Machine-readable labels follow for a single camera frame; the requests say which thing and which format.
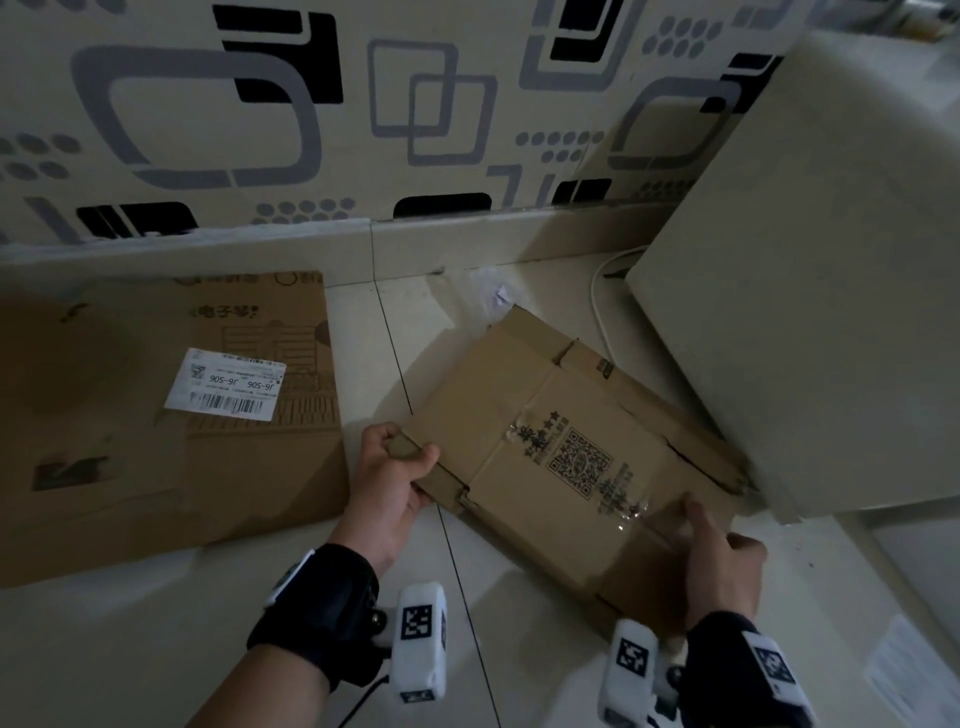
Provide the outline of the person's right hand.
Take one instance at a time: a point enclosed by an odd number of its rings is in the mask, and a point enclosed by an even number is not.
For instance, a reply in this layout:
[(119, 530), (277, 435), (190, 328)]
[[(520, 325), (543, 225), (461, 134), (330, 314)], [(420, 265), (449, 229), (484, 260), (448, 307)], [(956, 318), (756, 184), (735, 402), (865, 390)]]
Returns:
[(737, 614), (754, 622), (762, 595), (766, 545), (736, 532), (725, 532), (725, 554), (716, 560), (690, 560), (685, 591), (685, 627), (691, 630), (713, 613)]

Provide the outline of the black wrist band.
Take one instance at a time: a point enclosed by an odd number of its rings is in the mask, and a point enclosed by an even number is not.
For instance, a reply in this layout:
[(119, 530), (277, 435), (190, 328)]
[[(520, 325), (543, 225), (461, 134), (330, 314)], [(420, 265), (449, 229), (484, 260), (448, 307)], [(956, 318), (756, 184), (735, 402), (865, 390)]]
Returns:
[(384, 661), (373, 643), (379, 582), (354, 550), (325, 543), (291, 566), (270, 592), (246, 649), (272, 646), (317, 668), (331, 691), (365, 687)]
[(678, 683), (683, 728), (815, 728), (783, 651), (744, 615), (714, 611), (687, 633)]

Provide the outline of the person's left forearm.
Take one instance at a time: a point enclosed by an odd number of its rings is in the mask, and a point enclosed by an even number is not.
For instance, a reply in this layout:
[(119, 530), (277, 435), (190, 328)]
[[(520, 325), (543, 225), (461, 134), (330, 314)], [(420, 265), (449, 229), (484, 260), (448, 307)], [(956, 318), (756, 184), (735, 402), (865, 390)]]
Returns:
[(313, 663), (273, 645), (248, 650), (186, 728), (316, 728), (330, 681)]

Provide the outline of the black left wrist band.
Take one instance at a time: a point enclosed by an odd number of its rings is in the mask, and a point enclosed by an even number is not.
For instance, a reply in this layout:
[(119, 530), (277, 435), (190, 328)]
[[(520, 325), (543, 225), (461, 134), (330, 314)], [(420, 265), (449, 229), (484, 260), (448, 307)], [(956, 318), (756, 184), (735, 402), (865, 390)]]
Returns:
[(379, 582), (354, 550), (325, 543), (291, 566), (270, 592), (246, 649), (272, 646), (317, 668), (331, 691), (365, 687), (384, 661), (373, 643)]

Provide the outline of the small cardboard box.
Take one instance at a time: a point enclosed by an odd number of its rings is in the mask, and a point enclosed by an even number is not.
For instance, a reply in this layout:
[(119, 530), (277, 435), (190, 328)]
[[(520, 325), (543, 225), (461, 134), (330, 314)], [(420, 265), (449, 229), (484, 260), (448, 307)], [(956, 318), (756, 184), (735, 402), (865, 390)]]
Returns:
[(391, 440), (440, 449), (419, 487), (473, 516), (581, 602), (682, 637), (693, 496), (718, 526), (745, 510), (747, 458), (578, 339), (515, 306)]

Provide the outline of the large flattened cardboard box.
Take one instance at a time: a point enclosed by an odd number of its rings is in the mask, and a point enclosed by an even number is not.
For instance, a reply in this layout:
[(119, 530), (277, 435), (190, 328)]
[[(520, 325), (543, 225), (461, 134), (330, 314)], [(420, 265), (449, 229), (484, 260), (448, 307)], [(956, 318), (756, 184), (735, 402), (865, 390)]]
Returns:
[[(271, 421), (164, 407), (190, 348), (287, 365)], [(340, 515), (317, 271), (0, 293), (0, 588)]]

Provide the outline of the white shipping label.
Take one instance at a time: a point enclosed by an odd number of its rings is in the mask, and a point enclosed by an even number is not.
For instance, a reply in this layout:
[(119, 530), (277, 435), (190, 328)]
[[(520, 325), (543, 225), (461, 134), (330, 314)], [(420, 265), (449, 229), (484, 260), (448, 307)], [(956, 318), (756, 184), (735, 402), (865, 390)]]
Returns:
[(268, 423), (274, 417), (286, 370), (282, 362), (190, 347), (164, 407)]

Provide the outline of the white printed paper sheet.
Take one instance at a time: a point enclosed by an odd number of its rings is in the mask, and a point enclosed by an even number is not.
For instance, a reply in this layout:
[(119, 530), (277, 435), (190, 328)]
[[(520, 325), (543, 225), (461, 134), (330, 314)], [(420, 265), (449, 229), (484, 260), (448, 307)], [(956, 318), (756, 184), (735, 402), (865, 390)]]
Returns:
[(863, 675), (905, 728), (960, 728), (960, 679), (902, 614), (892, 618)]

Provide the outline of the white cabinet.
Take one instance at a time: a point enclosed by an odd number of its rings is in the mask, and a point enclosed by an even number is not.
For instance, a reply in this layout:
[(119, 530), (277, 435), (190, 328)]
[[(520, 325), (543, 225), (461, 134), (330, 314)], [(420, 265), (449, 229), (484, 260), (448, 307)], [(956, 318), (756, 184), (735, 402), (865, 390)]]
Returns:
[(627, 283), (782, 519), (960, 495), (960, 40), (811, 31)]

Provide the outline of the black right wrist band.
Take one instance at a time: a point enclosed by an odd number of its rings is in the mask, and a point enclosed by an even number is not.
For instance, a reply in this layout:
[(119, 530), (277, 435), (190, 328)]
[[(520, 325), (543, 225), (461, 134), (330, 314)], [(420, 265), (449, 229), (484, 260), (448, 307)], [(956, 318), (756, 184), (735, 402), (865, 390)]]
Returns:
[(714, 611), (687, 633), (678, 683), (683, 728), (815, 728), (783, 651), (744, 615)]

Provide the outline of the person's left hand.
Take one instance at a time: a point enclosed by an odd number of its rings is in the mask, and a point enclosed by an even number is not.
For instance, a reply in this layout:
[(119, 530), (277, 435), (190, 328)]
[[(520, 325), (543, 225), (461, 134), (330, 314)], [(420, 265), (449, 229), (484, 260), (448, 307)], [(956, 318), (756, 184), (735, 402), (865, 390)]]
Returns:
[(391, 421), (367, 426), (349, 502), (328, 542), (362, 556), (378, 577), (400, 558), (414, 522), (431, 498), (420, 487), (399, 488), (390, 443), (401, 434)]

